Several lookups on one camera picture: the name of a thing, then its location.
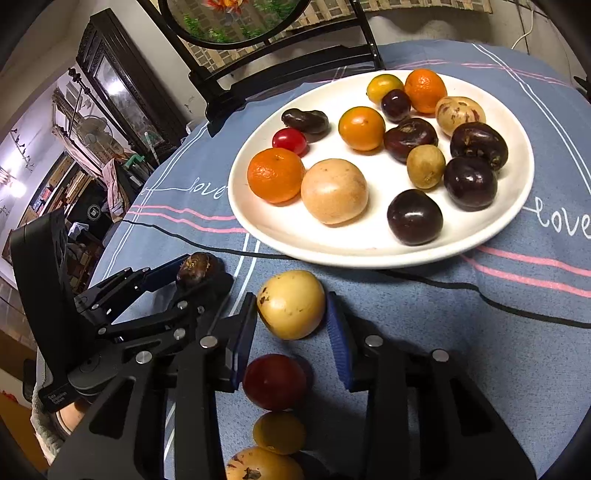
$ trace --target table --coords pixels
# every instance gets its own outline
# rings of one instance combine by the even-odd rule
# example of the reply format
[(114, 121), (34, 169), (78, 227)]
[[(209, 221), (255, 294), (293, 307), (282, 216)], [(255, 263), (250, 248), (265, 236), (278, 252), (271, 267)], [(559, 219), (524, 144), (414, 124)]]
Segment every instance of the table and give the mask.
[[(198, 249), (189, 242), (226, 248), (232, 252), (216, 255), (235, 277), (225, 311), (232, 314), (244, 294), (256, 293), (270, 276), (310, 270), (389, 337), (425, 352), (444, 348), (456, 355), (541, 476), (591, 405), (591, 106), (549, 66), (506, 48), (438, 40), (380, 51), (388, 68), (426, 67), (471, 82), (521, 121), (534, 149), (535, 179), (523, 210), (504, 231), (464, 255), (404, 270), (346, 270), (274, 258), (277, 252), (233, 217), (226, 182), (254, 129), (320, 85), (303, 83), (249, 102), (213, 138), (205, 125), (196, 128), (148, 180), (93, 282)], [(357, 71), (339, 69), (327, 79)], [(170, 294), (171, 288), (144, 294), (122, 319), (162, 310)], [(314, 368), (312, 391), (298, 411), (309, 434), (307, 450), (331, 470), (358, 471), (366, 395), (342, 387), (326, 330), (282, 342), (259, 322), (251, 359), (269, 352), (301, 355)], [(170, 402), (167, 478), (174, 475)], [(263, 412), (242, 391), (218, 394), (217, 409), (227, 459), (252, 445), (252, 425)]]

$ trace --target red fruit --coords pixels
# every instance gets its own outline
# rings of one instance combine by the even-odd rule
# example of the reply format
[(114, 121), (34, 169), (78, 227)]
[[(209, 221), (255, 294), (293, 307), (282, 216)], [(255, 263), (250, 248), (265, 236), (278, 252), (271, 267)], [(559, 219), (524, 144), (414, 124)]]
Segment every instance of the red fruit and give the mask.
[(285, 148), (296, 155), (302, 155), (307, 146), (308, 142), (304, 134), (295, 128), (282, 128), (273, 135), (274, 148)]
[(278, 411), (296, 405), (306, 393), (306, 383), (306, 374), (298, 362), (270, 353), (248, 365), (242, 386), (255, 405)]

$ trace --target white cable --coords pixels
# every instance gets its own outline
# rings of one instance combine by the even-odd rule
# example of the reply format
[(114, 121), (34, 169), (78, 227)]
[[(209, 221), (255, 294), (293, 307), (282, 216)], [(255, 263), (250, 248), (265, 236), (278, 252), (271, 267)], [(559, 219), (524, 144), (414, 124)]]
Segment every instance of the white cable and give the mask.
[(534, 31), (534, 6), (530, 5), (531, 8), (531, 28), (530, 31), (523, 34), (522, 36), (520, 36), (517, 41), (515, 43), (513, 43), (513, 46), (511, 47), (511, 50), (514, 50), (515, 47), (517, 46), (517, 44), (523, 40), (525, 37), (527, 37), (528, 35), (530, 35), (533, 31)]

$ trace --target oval plate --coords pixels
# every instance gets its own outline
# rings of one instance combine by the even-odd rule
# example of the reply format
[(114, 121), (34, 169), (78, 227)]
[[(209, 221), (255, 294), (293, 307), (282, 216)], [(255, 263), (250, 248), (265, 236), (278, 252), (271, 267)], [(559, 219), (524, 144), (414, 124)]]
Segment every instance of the oval plate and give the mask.
[[(403, 82), (410, 70), (391, 72)], [(477, 101), (486, 113), (486, 123), (507, 142), (509, 160), (499, 172), (498, 192), (493, 204), (479, 212), (465, 212), (451, 200), (443, 182), (427, 194), (443, 212), (443, 230), (433, 242), (419, 247), (400, 243), (390, 231), (386, 211), (400, 192), (412, 189), (406, 166), (382, 150), (361, 154), (349, 148), (339, 136), (337, 125), (343, 113), (359, 105), (376, 106), (365, 94), (376, 72), (347, 77), (303, 94), (277, 110), (257, 128), (238, 152), (228, 180), (228, 197), (241, 225), (261, 242), (300, 260), (351, 268), (409, 267), (452, 257), (493, 237), (517, 215), (524, 205), (534, 179), (534, 154), (530, 140), (515, 115), (490, 93), (453, 77), (441, 75), (449, 96)], [(326, 158), (344, 158), (363, 172), (369, 186), (369, 204), (355, 221), (326, 226), (308, 213), (300, 198), (286, 206), (273, 206), (256, 197), (246, 180), (252, 157), (271, 148), (273, 135), (284, 127), (281, 114), (288, 108), (322, 110), (331, 130), (322, 140), (310, 144), (302, 157), (306, 168)], [(431, 122), (439, 136), (439, 147), (451, 159), (449, 137)], [(396, 124), (386, 120), (386, 130)]]

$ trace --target dark purple fruit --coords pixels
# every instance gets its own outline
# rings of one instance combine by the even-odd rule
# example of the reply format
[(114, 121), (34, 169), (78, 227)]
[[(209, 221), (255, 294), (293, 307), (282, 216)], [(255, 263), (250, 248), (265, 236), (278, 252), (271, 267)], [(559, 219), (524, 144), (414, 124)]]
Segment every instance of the dark purple fruit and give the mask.
[(433, 126), (422, 118), (409, 118), (384, 134), (384, 147), (396, 160), (406, 163), (408, 154), (419, 145), (439, 143)]
[(496, 195), (496, 174), (479, 157), (452, 158), (443, 173), (443, 184), (452, 200), (466, 210), (488, 207)]
[(388, 224), (403, 244), (422, 245), (437, 238), (443, 228), (443, 214), (426, 193), (406, 190), (390, 203)]
[(410, 113), (410, 98), (402, 90), (391, 90), (382, 98), (382, 112), (391, 122), (401, 122)]
[(495, 171), (509, 157), (505, 139), (494, 128), (481, 122), (460, 125), (453, 131), (450, 143), (452, 157), (482, 157)]
[(329, 119), (320, 110), (304, 112), (299, 108), (290, 108), (283, 112), (281, 121), (286, 127), (305, 134), (323, 134), (329, 129)]

